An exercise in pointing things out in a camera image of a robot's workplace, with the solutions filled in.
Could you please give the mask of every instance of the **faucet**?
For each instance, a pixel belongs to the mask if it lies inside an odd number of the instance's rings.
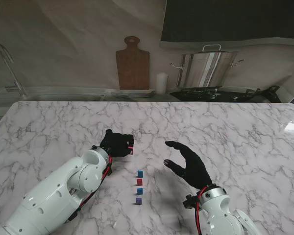
[[[22,98],[26,98],[26,92],[25,92],[23,86],[22,86],[21,83],[18,81],[18,79],[16,78],[16,76],[15,76],[13,70],[12,70],[11,67],[9,66],[9,62],[10,62],[10,63],[13,63],[13,58],[12,58],[12,56],[10,55],[10,53],[8,52],[8,50],[5,48],[5,46],[2,45],[2,44],[0,44],[0,55],[1,55],[1,57],[2,57],[2,59],[3,59],[3,61],[4,61],[4,63],[5,63],[5,65],[8,67],[8,69],[9,69],[11,75],[12,75],[12,78],[13,78],[13,80],[14,80],[14,84],[15,84],[15,87],[5,86],[4,88],[6,89],[7,92],[19,91],[20,96],[21,96]]]

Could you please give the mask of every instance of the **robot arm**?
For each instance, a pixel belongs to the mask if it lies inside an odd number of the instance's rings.
[[[0,235],[48,235],[74,219],[109,174],[112,157],[130,154],[133,145],[132,135],[107,130],[100,147],[70,159],[28,192]]]
[[[212,184],[206,167],[200,157],[189,147],[174,141],[167,141],[166,145],[180,150],[185,158],[185,169],[169,159],[164,160],[165,166],[182,177],[191,186],[201,189],[197,196],[186,196],[184,207],[196,210],[196,226],[201,234],[199,225],[199,208],[208,213],[208,235],[261,235],[254,222],[241,210],[236,209],[233,214],[229,210],[230,197],[226,191]]]
[[[233,213],[230,212],[230,197],[221,187],[210,185],[203,192],[198,192],[197,196],[187,195],[186,198],[183,202],[185,208],[196,210],[198,203],[200,209],[208,213],[208,235],[244,235],[245,232],[261,235],[254,222],[243,211],[236,209]]]

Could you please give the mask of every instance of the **blue cube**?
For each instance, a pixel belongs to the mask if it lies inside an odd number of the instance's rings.
[[[143,177],[143,171],[142,170],[137,171],[137,175],[138,175],[138,178],[142,178]]]
[[[137,189],[137,195],[143,195],[143,188]]]

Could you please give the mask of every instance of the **white marble table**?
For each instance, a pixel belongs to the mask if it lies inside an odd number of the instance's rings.
[[[294,235],[294,105],[153,102],[19,102],[0,121],[0,223],[23,195],[65,161],[99,144],[104,131],[133,134],[134,155],[114,160],[113,174],[81,213],[55,234],[196,234],[196,190],[164,167],[175,140],[198,153],[213,180],[270,235]],[[143,205],[135,202],[144,171]]]

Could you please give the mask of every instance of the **black glove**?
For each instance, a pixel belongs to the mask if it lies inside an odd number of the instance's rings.
[[[211,185],[212,181],[206,167],[200,157],[189,147],[175,141],[166,141],[166,145],[180,150],[185,158],[185,169],[169,159],[164,160],[164,165],[170,168],[179,177],[182,177],[190,186],[202,189],[206,185]]]
[[[122,135],[113,133],[112,130],[106,130],[106,135],[100,143],[111,157],[125,157],[133,151],[134,137],[132,135]]]

